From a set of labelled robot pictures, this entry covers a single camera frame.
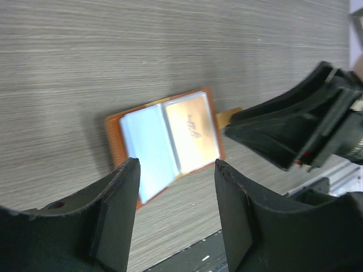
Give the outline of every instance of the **light blue page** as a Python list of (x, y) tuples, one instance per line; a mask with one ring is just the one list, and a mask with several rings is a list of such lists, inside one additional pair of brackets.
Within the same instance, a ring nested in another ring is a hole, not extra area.
[(120, 119), (128, 156), (141, 165), (140, 200), (144, 204), (179, 174), (160, 104)]

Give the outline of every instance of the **wood grain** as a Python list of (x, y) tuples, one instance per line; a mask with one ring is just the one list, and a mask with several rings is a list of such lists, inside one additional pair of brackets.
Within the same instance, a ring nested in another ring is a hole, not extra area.
[[(209, 86), (216, 111), (292, 88), (320, 60), (348, 67), (348, 0), (1, 0), (0, 203), (42, 207), (112, 169), (103, 120)], [(281, 172), (224, 138), (227, 161), (283, 193)], [(129, 271), (220, 228), (213, 169), (137, 212)]]

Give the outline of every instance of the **gray wooden surface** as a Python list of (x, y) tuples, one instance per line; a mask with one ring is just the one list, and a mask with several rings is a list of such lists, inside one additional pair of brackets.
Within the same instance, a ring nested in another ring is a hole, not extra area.
[[(203, 86), (218, 111), (248, 108), (320, 60), (347, 68), (347, 15), (348, 0), (0, 0), (0, 204), (43, 207), (109, 172), (110, 114)], [(280, 193), (318, 173), (223, 143)], [(220, 228), (213, 183), (184, 177), (137, 213), (129, 271)]]

